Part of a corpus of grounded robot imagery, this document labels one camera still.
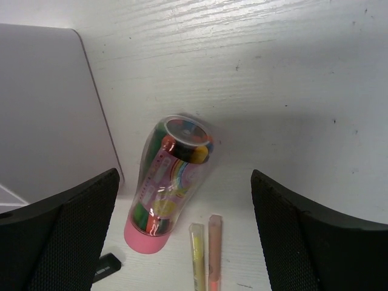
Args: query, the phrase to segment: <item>rainbow label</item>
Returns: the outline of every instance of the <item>rainbow label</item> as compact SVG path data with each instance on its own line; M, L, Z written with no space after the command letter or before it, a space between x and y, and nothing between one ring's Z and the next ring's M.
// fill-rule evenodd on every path
M140 188L140 201L153 216L174 216L195 188L203 165L184 162L160 149Z

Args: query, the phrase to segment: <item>pen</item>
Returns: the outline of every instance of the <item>pen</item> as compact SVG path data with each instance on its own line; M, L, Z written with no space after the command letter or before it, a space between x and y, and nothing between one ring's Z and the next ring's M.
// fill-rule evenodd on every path
M209 219L209 291L220 291L222 216Z
M204 260L204 226L192 223L189 227L190 242L192 245L194 289L206 291L205 285L205 260Z

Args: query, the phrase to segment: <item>clear plastic tube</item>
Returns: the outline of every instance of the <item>clear plastic tube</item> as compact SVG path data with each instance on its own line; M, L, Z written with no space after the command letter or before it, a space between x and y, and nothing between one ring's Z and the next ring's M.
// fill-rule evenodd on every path
M213 138L198 121L169 116L157 123L144 146L137 191L125 225L130 247L141 253L163 247L186 202L203 182L212 152ZM151 246L150 237L159 238L153 240L158 247Z

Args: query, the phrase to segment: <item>yellow highlighter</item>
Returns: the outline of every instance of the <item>yellow highlighter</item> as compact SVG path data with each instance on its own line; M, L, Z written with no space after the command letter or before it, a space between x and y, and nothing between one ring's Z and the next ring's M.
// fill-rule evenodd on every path
M204 259L204 225L192 223L189 227L192 245L194 290L206 291Z

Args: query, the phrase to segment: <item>white desk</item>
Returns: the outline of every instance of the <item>white desk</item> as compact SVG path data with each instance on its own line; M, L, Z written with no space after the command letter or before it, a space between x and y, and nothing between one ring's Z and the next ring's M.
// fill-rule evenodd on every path
M388 223L387 9L383 0L0 0L0 22L72 27L84 40L127 183L104 250L124 267L93 291L192 290L187 228L211 213L224 216L222 289L270 290L254 168ZM157 120L179 112L214 125L221 157L165 248L139 255L122 231L141 150Z

